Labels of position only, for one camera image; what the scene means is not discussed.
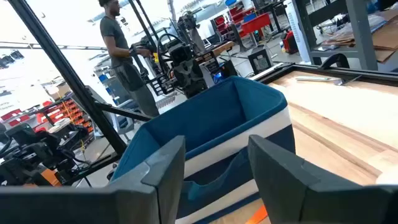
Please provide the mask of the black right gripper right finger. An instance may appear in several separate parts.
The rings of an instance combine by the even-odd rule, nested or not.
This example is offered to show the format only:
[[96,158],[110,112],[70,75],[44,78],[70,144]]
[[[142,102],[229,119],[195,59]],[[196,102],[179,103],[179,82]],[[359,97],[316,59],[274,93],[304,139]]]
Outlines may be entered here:
[[359,185],[258,135],[248,154],[272,223],[397,223],[396,185]]

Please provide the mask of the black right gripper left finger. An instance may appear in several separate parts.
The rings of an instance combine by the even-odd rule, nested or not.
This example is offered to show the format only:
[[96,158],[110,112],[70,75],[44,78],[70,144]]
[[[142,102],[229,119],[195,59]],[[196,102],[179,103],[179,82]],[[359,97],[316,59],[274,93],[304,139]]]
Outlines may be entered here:
[[176,136],[102,188],[1,187],[1,223],[174,223],[184,162]]

